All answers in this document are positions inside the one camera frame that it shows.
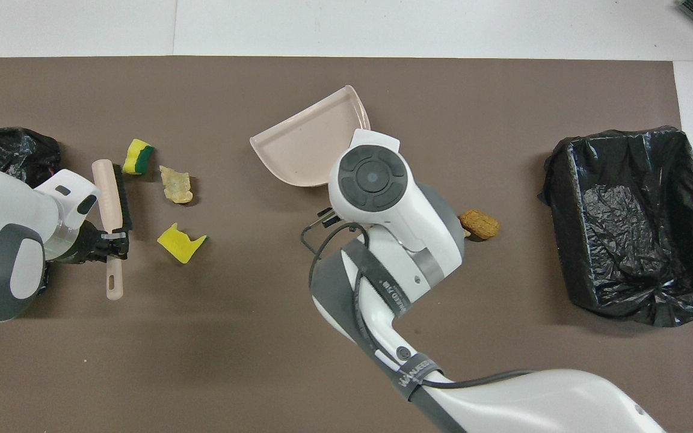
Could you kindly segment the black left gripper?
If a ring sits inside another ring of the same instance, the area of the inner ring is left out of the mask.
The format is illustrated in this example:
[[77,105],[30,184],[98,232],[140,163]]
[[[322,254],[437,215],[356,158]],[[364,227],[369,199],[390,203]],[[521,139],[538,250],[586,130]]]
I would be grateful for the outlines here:
[[91,222],[85,221],[80,226],[77,238],[68,250],[58,257],[47,259],[47,261],[66,264],[106,263],[107,258],[126,260],[128,252],[127,232],[107,233],[98,230]]

